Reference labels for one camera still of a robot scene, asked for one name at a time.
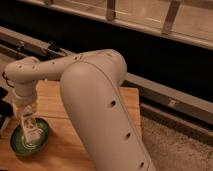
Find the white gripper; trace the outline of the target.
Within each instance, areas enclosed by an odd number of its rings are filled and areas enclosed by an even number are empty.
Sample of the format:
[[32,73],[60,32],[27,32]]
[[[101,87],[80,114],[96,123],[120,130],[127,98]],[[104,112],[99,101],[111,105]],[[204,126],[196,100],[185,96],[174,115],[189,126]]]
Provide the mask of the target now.
[[26,106],[31,106],[31,120],[36,122],[36,112],[37,112],[37,92],[33,91],[28,95],[19,95],[15,89],[11,92],[13,111],[19,122],[21,128],[22,126],[22,111]]

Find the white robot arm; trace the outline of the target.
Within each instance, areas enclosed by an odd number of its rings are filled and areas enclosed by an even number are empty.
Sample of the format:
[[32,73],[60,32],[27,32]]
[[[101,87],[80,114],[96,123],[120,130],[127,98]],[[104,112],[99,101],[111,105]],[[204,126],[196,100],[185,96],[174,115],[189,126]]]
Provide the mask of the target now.
[[14,83],[18,106],[36,101],[39,80],[60,82],[65,110],[97,171],[156,171],[120,95],[127,65],[119,52],[96,50],[45,62],[26,57],[4,72]]

